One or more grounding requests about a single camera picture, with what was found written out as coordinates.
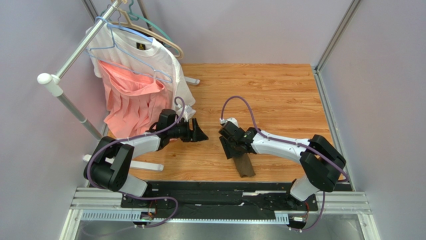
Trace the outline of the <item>olive brown cloth napkin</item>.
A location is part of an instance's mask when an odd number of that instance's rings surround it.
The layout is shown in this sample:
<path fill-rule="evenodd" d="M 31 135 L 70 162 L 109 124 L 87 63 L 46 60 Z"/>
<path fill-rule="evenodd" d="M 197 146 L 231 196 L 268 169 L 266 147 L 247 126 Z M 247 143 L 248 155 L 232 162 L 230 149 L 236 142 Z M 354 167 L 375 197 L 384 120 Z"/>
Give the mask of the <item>olive brown cloth napkin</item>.
<path fill-rule="evenodd" d="M 234 156 L 232 159 L 241 178 L 251 178 L 256 175 L 250 157 L 247 153 Z"/>

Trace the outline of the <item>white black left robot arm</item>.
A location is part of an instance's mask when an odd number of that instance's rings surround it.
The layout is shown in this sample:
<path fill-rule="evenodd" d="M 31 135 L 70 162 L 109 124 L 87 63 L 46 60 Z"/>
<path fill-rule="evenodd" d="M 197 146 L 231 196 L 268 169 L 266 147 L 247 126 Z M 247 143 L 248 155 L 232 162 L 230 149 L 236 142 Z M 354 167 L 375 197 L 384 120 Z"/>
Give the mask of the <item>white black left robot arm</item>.
<path fill-rule="evenodd" d="M 96 188 L 119 192 L 128 199 L 155 201 L 156 197 L 150 195 L 152 185 L 129 173 L 132 160 L 162 150 L 172 139 L 196 143 L 209 138 L 195 118 L 187 121 L 176 111 L 163 109 L 158 120 L 140 136 L 126 140 L 103 137 L 91 155 L 83 176 Z"/>

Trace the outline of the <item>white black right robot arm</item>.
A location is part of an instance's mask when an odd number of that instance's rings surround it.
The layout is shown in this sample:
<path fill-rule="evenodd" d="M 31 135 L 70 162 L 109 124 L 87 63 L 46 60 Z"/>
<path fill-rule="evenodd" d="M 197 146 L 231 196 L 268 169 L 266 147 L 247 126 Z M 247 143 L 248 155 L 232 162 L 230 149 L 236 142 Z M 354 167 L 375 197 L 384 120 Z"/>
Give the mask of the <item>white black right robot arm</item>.
<path fill-rule="evenodd" d="M 220 120 L 219 140 L 228 159 L 266 154 L 291 160 L 302 166 L 304 176 L 296 179 L 288 194 L 303 202 L 317 192 L 331 193 L 344 174 L 346 159 L 323 136 L 289 138 L 250 127 L 243 130 L 235 118 Z"/>

